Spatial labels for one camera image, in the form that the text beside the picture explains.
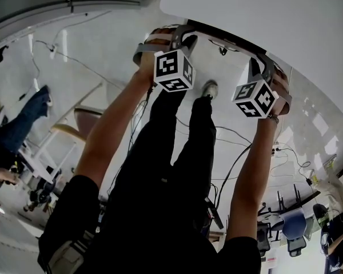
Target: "black sleeve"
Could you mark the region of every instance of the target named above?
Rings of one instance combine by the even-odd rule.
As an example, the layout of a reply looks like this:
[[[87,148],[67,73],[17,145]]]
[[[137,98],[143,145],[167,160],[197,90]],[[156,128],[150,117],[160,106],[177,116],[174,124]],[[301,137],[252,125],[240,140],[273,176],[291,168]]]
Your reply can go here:
[[[235,237],[228,240],[217,254],[221,265],[245,265],[246,273],[261,272],[261,255],[258,243],[251,237]]]
[[[63,189],[46,228],[39,238],[38,262],[48,264],[53,253],[85,230],[95,232],[99,215],[99,189],[86,176],[74,176]]]

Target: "blue jeans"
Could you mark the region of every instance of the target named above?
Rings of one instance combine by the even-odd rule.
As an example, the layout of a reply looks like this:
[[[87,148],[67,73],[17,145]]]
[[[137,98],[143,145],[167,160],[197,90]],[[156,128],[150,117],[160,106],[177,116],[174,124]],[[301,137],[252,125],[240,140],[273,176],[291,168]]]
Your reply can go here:
[[[47,86],[43,86],[25,104],[19,115],[0,128],[0,147],[17,154],[33,123],[47,115],[49,101]]]

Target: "person wearing black clothes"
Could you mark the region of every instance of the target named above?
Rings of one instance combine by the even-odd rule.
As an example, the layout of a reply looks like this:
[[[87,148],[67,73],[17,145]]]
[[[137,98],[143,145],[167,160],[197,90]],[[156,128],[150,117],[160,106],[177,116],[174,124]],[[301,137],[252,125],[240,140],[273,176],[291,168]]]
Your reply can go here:
[[[18,183],[18,176],[12,171],[15,162],[19,161],[17,153],[33,123],[47,116],[51,105],[49,89],[43,86],[28,100],[14,120],[0,127],[0,188],[3,183]]]
[[[154,34],[172,31],[158,29]],[[168,41],[154,39],[149,43],[166,45]],[[67,241],[79,240],[84,231],[95,232],[103,178],[138,102],[153,84],[153,74],[154,54],[144,53],[139,70],[88,136],[74,177],[39,238],[38,262],[44,270]],[[274,77],[286,80],[279,71]],[[195,100],[189,139],[172,166],[176,113],[184,95],[183,91],[162,91],[155,100],[150,120],[115,181],[100,233],[85,252],[77,274],[110,267],[113,272],[181,268],[206,272],[213,267],[231,269],[239,265],[244,272],[249,268],[249,273],[260,273],[257,213],[268,181],[277,122],[258,120],[257,133],[236,182],[226,242],[217,253],[201,234],[206,225],[204,199],[210,190],[216,140],[211,101],[217,95],[217,84],[207,82],[202,96]],[[282,108],[275,105],[274,114],[279,115]]]
[[[329,199],[329,225],[324,225],[321,230],[322,250],[328,256],[331,267],[343,270],[343,184],[333,170],[336,157],[333,155],[323,164],[328,180],[317,180],[314,171],[311,171],[310,178],[315,189]]]

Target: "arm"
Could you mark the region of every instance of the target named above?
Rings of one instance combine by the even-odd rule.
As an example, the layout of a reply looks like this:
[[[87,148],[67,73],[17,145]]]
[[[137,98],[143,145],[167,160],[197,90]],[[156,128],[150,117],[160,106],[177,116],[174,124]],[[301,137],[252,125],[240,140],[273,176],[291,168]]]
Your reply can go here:
[[[343,234],[338,237],[338,239],[336,239],[329,247],[328,247],[328,255],[331,255],[334,250],[336,249],[336,247],[338,247],[338,245],[341,243],[341,241],[343,241]]]
[[[153,71],[138,70],[126,88],[99,118],[89,134],[75,175],[87,176],[98,188],[131,120],[136,105],[150,88]]]
[[[239,236],[257,238],[257,213],[269,177],[276,128],[272,119],[258,120],[252,147],[235,185],[226,241]]]

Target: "person wearing blue jeans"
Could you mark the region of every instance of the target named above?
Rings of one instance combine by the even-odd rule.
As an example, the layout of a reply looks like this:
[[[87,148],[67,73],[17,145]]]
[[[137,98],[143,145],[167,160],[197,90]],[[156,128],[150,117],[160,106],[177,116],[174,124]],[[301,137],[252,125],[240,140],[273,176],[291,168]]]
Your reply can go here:
[[[0,188],[4,182],[18,183],[17,176],[10,171],[17,153],[33,123],[38,118],[47,116],[48,107],[51,105],[49,89],[43,86],[29,99],[14,120],[0,128]]]

